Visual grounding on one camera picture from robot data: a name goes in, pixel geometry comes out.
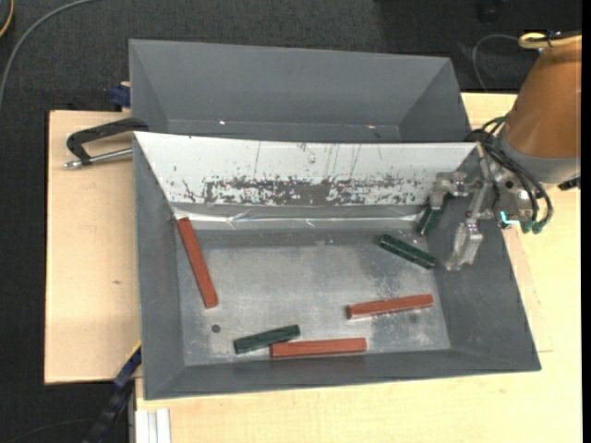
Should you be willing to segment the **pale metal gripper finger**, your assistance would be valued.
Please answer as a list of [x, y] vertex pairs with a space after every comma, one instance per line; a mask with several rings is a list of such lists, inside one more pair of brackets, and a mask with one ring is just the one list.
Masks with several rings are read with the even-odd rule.
[[460, 222], [453, 237], [452, 252], [444, 263], [445, 269], [459, 270], [463, 265], [472, 265], [483, 239], [479, 220]]
[[431, 210], [442, 210], [447, 198], [465, 198], [468, 196], [467, 173], [462, 171], [438, 173], [435, 184], [428, 195]]

